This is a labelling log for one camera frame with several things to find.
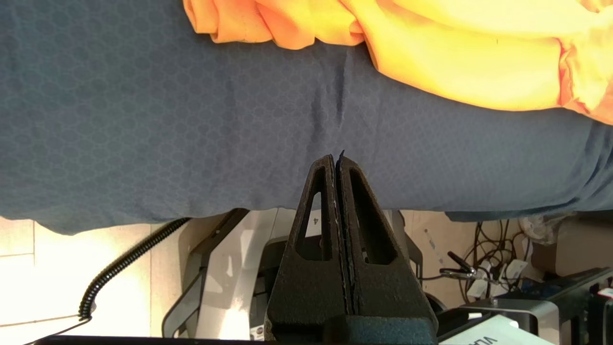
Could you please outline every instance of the black cable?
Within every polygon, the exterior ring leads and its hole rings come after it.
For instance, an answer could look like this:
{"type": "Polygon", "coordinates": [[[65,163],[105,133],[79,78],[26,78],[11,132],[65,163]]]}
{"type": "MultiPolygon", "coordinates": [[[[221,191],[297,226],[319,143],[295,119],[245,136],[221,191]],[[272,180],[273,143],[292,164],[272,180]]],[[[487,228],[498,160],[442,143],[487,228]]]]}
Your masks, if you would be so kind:
{"type": "Polygon", "coordinates": [[[179,229],[188,220],[190,220],[190,218],[181,218],[173,220],[172,222],[164,225],[161,229],[149,235],[139,244],[134,246],[130,251],[124,253],[108,267],[106,267],[106,269],[100,272],[94,278],[94,280],[91,281],[89,287],[87,288],[87,290],[85,290],[85,293],[83,294],[81,304],[78,308],[79,321],[83,321],[86,319],[91,320],[91,308],[94,303],[94,300],[96,299],[96,295],[98,294],[98,292],[100,292],[104,285],[106,285],[106,283],[108,283],[117,274],[119,274],[119,272],[123,271],[131,263],[135,262],[144,253],[147,253],[151,248],[153,248],[153,246],[160,243],[166,237],[170,236],[170,234],[179,229]]]}
{"type": "Polygon", "coordinates": [[[524,261],[528,262],[528,253],[530,252],[530,244],[532,241],[528,238],[528,244],[526,244],[526,252],[524,253],[524,261]]]}
{"type": "MultiPolygon", "coordinates": [[[[478,222],[475,227],[473,248],[466,254],[466,256],[464,257],[464,260],[466,261],[466,259],[468,259],[468,257],[472,255],[473,256],[473,267],[475,267],[476,269],[479,269],[481,264],[486,260],[489,261],[493,267],[496,267],[498,269],[502,268],[502,266],[507,261],[505,260],[505,257],[504,257],[505,253],[510,254],[511,262],[517,259],[517,249],[515,247],[514,241],[517,238],[517,236],[521,235],[522,233],[519,232],[515,234],[511,239],[509,239],[507,238],[507,235],[509,231],[510,220],[507,219],[506,224],[503,224],[503,221],[499,220],[498,224],[500,227],[500,239],[497,239],[497,240],[490,238],[485,233],[485,231],[483,230],[483,222],[478,222]],[[479,238],[481,236],[484,237],[485,240],[480,240],[479,238]],[[485,248],[486,244],[492,245],[493,249],[486,249],[485,248]],[[478,254],[479,249],[483,251],[483,256],[478,254]]],[[[504,277],[506,275],[506,272],[501,272],[500,274],[504,277]]],[[[490,295],[491,285],[492,285],[492,281],[494,280],[494,278],[491,276],[490,272],[487,272],[487,276],[488,276],[487,278],[488,284],[487,284],[486,295],[490,295]]],[[[516,285],[519,284],[519,279],[514,279],[514,281],[516,281],[515,282],[516,285]]],[[[459,282],[460,293],[462,294],[462,298],[464,299],[465,303],[469,303],[468,295],[467,295],[468,284],[469,282],[466,281],[465,286],[462,287],[462,282],[461,281],[459,282]]],[[[513,285],[511,285],[511,282],[509,279],[507,279],[506,284],[508,286],[508,290],[511,291],[513,288],[513,285]]]]}
{"type": "Polygon", "coordinates": [[[504,271],[503,271],[503,279],[506,282],[506,290],[509,291],[509,292],[514,291],[514,290],[520,290],[519,283],[521,282],[521,280],[523,278],[519,277],[519,278],[516,278],[516,279],[509,279],[509,277],[507,275],[507,270],[508,269],[509,269],[509,266],[507,266],[504,269],[504,271]]]}

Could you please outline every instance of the black clamp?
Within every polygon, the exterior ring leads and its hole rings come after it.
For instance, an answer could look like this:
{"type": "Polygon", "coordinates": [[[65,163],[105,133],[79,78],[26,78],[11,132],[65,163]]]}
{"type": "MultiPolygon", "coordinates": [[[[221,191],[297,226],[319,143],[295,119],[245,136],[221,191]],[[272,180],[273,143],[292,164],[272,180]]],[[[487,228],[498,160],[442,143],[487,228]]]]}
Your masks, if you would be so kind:
{"type": "Polygon", "coordinates": [[[436,344],[438,321],[359,166],[313,163],[265,320],[266,340],[436,344]],[[321,259],[301,256],[321,193],[321,259]]]}
{"type": "Polygon", "coordinates": [[[439,273],[448,278],[471,281],[476,279],[477,269],[469,265],[466,261],[460,258],[453,252],[448,252],[447,255],[455,261],[461,268],[441,268],[439,273]]]}

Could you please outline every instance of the tangled wires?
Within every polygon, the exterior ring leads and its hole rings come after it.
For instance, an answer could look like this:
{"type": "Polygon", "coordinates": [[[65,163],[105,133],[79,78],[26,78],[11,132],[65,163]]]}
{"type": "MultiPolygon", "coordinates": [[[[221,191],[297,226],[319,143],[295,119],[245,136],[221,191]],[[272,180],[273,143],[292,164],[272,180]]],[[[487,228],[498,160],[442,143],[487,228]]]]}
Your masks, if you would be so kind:
{"type": "MultiPolygon", "coordinates": [[[[500,225],[500,238],[492,239],[483,231],[483,222],[478,222],[474,229],[474,244],[471,250],[464,256],[464,260],[472,257],[472,265],[476,269],[485,272],[487,275],[487,291],[485,296],[490,297],[492,281],[501,281],[501,284],[506,285],[507,291],[519,289],[521,279],[508,279],[506,277],[506,268],[509,263],[517,259],[517,250],[515,247],[515,239],[522,235],[520,231],[508,238],[509,220],[503,226],[503,221],[498,221],[500,225]],[[489,262],[492,265],[491,271],[486,271],[481,265],[484,262],[489,262]]],[[[524,255],[524,261],[528,257],[528,249],[524,255]]],[[[458,281],[460,292],[465,303],[470,303],[467,295],[468,281],[458,281]]]]}

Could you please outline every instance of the cable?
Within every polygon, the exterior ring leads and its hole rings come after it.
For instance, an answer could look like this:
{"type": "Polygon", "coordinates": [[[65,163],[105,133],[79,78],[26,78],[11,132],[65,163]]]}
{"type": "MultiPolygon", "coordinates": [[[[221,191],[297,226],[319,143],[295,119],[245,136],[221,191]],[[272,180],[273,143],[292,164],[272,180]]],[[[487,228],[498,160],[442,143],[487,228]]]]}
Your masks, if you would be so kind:
{"type": "Polygon", "coordinates": [[[0,328],[3,328],[3,327],[13,327],[13,326],[21,326],[21,325],[27,325],[27,324],[38,324],[38,323],[41,323],[41,322],[56,321],[56,320],[62,320],[62,319],[70,319],[71,317],[77,317],[77,316],[78,316],[77,314],[74,314],[74,315],[67,315],[67,316],[51,317],[49,319],[42,319],[42,320],[17,322],[15,324],[4,324],[4,325],[0,325],[0,328]]]}
{"type": "Polygon", "coordinates": [[[130,251],[124,253],[122,256],[117,258],[117,260],[106,267],[105,270],[100,272],[94,278],[94,280],[91,281],[83,294],[81,304],[78,308],[79,321],[83,321],[85,319],[91,320],[91,308],[94,300],[96,299],[96,295],[98,292],[100,292],[104,285],[106,285],[106,283],[108,283],[131,263],[135,262],[144,253],[147,253],[151,248],[153,248],[153,246],[170,236],[170,234],[179,229],[188,220],[190,220],[190,218],[181,218],[164,225],[161,229],[149,235],[141,243],[134,246],[130,251]]]}
{"type": "MultiPolygon", "coordinates": [[[[506,223],[503,223],[502,220],[499,220],[498,225],[500,227],[500,238],[493,239],[490,238],[483,230],[483,222],[478,222],[474,229],[473,247],[469,250],[466,256],[464,256],[464,260],[466,261],[468,257],[472,256],[473,267],[475,267],[476,269],[481,269],[483,271],[485,271],[485,269],[481,268],[481,264],[487,260],[492,264],[494,268],[496,268],[500,272],[499,277],[502,276],[505,279],[505,282],[503,282],[502,284],[506,283],[508,291],[512,291],[514,289],[519,288],[520,279],[507,279],[506,269],[502,270],[502,267],[505,264],[508,264],[509,262],[512,262],[513,260],[517,259],[518,255],[517,248],[515,246],[515,239],[523,233],[520,231],[516,233],[512,238],[507,238],[509,224],[509,219],[506,220],[506,223]],[[479,249],[483,251],[483,255],[479,254],[479,249]]],[[[489,271],[486,274],[488,280],[486,295],[490,295],[492,282],[497,280],[497,278],[493,277],[492,273],[489,271]]],[[[466,281],[464,286],[462,287],[462,282],[459,282],[460,293],[462,294],[462,298],[466,303],[469,303],[467,295],[468,284],[469,281],[466,281]]]]}
{"type": "Polygon", "coordinates": [[[528,238],[528,244],[526,244],[526,252],[524,253],[524,261],[528,262],[528,253],[530,253],[530,244],[532,241],[528,238]]]}
{"type": "Polygon", "coordinates": [[[54,336],[54,335],[60,335],[60,334],[62,334],[62,333],[66,333],[67,331],[71,331],[71,330],[73,330],[73,329],[75,329],[75,328],[77,328],[77,327],[81,327],[82,325],[87,324],[89,321],[91,321],[91,317],[89,317],[89,319],[85,319],[85,321],[83,321],[83,320],[79,320],[79,323],[78,323],[78,324],[76,324],[76,325],[74,325],[74,326],[70,326],[70,327],[68,327],[68,328],[67,328],[67,329],[65,329],[65,330],[61,330],[61,331],[59,331],[59,332],[57,332],[57,333],[54,333],[54,334],[49,334],[49,335],[46,335],[46,336],[44,336],[44,337],[42,337],[42,338],[36,339],[36,340],[31,341],[31,342],[29,342],[29,343],[26,343],[26,344],[24,344],[24,345],[32,345],[32,344],[34,344],[34,343],[38,342],[39,340],[43,340],[43,339],[45,339],[45,338],[46,338],[46,337],[48,337],[48,336],[54,336]]]}

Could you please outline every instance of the orange cloth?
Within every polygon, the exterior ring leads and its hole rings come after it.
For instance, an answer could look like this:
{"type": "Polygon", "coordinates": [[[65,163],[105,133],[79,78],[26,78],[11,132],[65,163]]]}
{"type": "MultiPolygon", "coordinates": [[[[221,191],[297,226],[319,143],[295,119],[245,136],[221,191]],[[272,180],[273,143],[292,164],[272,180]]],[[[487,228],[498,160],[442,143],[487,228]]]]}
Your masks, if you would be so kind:
{"type": "Polygon", "coordinates": [[[566,107],[613,124],[613,0],[183,0],[217,43],[365,41],[375,68],[501,110],[566,107]]]}

